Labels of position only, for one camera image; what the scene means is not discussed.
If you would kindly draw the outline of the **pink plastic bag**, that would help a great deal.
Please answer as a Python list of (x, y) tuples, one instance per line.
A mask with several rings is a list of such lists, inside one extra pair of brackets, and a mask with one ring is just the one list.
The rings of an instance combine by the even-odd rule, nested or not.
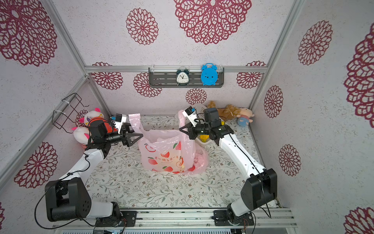
[[(137, 142), (142, 166), (153, 172), (195, 175), (206, 171), (209, 163), (207, 151), (179, 130), (145, 130), (140, 114), (129, 115), (131, 127), (143, 137)], [(184, 158), (185, 170), (177, 163)]]

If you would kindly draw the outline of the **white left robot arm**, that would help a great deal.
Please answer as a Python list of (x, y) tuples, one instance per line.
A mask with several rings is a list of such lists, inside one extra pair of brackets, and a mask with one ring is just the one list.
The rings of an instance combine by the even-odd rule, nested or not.
[(131, 129), (127, 116), (117, 114), (110, 120), (94, 118), (88, 123), (88, 143), (83, 156), (60, 179), (45, 186), (42, 198), (50, 222), (86, 222), (94, 218), (92, 227), (125, 227), (127, 220), (117, 202), (92, 201), (85, 186), (94, 169), (107, 157), (112, 145), (131, 147), (143, 137)]

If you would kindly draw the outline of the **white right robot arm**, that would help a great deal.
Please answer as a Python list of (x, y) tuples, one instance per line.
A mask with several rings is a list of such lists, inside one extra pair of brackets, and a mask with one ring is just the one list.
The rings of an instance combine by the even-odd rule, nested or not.
[(241, 196), (228, 205), (226, 214), (215, 219), (233, 226), (247, 224), (250, 213), (277, 198), (278, 179), (273, 169), (266, 169), (258, 163), (244, 148), (232, 128), (223, 124), (216, 108), (204, 110), (204, 118), (200, 119), (193, 107), (182, 111), (189, 120), (180, 127), (182, 133), (195, 140), (199, 135), (207, 135), (216, 145), (223, 149), (236, 164), (245, 181)]

